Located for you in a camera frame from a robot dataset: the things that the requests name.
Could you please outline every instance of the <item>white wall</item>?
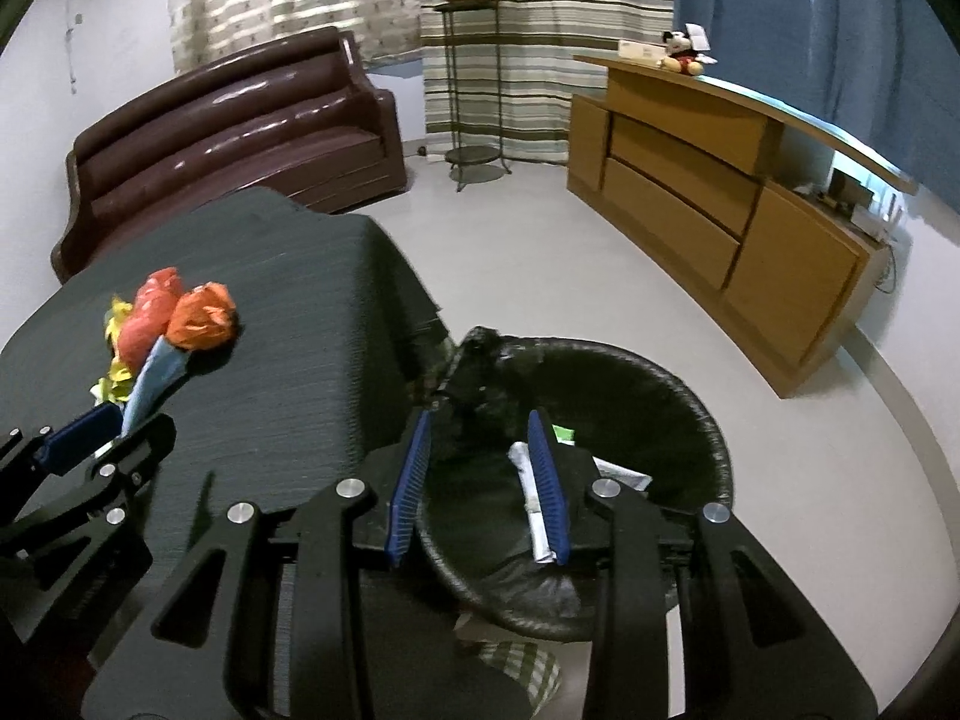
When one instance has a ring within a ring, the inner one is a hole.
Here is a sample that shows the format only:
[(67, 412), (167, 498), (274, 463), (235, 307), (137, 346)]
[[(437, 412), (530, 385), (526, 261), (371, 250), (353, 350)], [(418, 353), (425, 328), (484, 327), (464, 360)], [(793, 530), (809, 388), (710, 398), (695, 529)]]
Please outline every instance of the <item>white wall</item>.
[(63, 0), (35, 2), (0, 55), (0, 346), (59, 287), (73, 98)]
[(0, 55), (0, 346), (59, 287), (73, 139), (172, 75), (166, 0), (38, 0), (18, 26)]
[(407, 143), (425, 138), (424, 63), (418, 60), (379, 68), (370, 74), (370, 79), (373, 86), (389, 89), (397, 98), (400, 140)]
[(923, 412), (960, 480), (960, 214), (927, 189), (896, 233), (899, 285), (858, 322)]
[(174, 76), (167, 0), (70, 0), (77, 132)]

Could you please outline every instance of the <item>yellow artificial flower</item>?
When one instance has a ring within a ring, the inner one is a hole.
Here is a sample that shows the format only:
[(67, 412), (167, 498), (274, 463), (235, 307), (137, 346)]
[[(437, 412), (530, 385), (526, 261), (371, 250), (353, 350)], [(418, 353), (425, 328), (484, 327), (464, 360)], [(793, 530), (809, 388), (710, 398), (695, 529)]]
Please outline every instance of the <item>yellow artificial flower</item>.
[(133, 392), (133, 372), (117, 356), (117, 338), (120, 335), (120, 328), (130, 317), (132, 310), (131, 303), (114, 295), (110, 300), (110, 310), (104, 316), (104, 338), (110, 343), (113, 359), (110, 360), (107, 375), (90, 388), (90, 394), (93, 395), (98, 406), (107, 401), (126, 403)]
[(120, 335), (120, 328), (130, 317), (133, 305), (126, 300), (117, 298), (116, 295), (110, 300), (110, 310), (107, 312), (106, 323), (104, 324), (104, 338), (106, 338), (113, 350), (117, 348), (117, 337)]

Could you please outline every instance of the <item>mickey mouse plush toy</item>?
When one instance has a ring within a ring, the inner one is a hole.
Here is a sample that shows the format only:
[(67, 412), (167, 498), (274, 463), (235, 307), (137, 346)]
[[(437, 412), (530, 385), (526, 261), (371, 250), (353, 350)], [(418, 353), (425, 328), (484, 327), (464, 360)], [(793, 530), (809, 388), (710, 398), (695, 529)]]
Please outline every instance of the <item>mickey mouse plush toy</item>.
[(671, 73), (699, 76), (704, 71), (704, 64), (714, 64), (716, 59), (701, 53), (710, 50), (704, 30), (697, 25), (687, 25), (686, 28), (688, 32), (664, 33), (666, 56), (659, 66)]

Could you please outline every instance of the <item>metal bolt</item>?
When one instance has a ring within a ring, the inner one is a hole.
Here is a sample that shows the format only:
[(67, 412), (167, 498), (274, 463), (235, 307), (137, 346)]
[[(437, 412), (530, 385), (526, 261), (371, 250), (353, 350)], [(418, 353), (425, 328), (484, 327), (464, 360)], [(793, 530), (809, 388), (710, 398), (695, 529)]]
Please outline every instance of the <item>metal bolt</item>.
[(235, 503), (232, 507), (227, 509), (227, 519), (230, 522), (235, 522), (237, 525), (242, 525), (247, 522), (248, 519), (253, 517), (253, 504), (243, 501), (241, 503)]
[(620, 485), (613, 479), (597, 479), (590, 489), (600, 498), (616, 498), (620, 495)]
[(704, 517), (710, 522), (721, 525), (730, 519), (730, 510), (722, 503), (709, 503), (704, 506)]
[(340, 498), (356, 498), (366, 488), (367, 486), (359, 479), (344, 479), (337, 485), (337, 494)]

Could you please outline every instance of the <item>blue curtain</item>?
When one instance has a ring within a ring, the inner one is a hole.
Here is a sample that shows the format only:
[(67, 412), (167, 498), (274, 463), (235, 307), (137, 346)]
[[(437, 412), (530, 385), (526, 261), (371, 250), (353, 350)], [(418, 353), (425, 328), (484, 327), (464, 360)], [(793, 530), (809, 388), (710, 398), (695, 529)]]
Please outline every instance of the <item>blue curtain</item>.
[(960, 210), (960, 55), (926, 0), (675, 0), (710, 73), (846, 129)]

